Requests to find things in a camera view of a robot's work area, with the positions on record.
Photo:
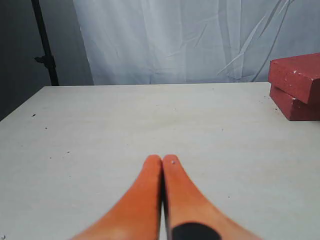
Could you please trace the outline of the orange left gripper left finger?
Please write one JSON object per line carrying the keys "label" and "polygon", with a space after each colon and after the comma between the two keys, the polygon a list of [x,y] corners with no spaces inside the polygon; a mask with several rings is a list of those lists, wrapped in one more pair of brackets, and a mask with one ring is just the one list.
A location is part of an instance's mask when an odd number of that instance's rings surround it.
{"label": "orange left gripper left finger", "polygon": [[122,198],[74,240],[157,240],[161,223],[162,160],[150,155]]}

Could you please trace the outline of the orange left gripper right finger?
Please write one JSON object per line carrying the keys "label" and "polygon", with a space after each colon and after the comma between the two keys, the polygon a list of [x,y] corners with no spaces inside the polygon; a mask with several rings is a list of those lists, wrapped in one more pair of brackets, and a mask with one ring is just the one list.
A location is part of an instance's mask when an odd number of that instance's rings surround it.
{"label": "orange left gripper right finger", "polygon": [[164,214],[169,240],[258,240],[215,207],[191,181],[174,154],[162,160]]}

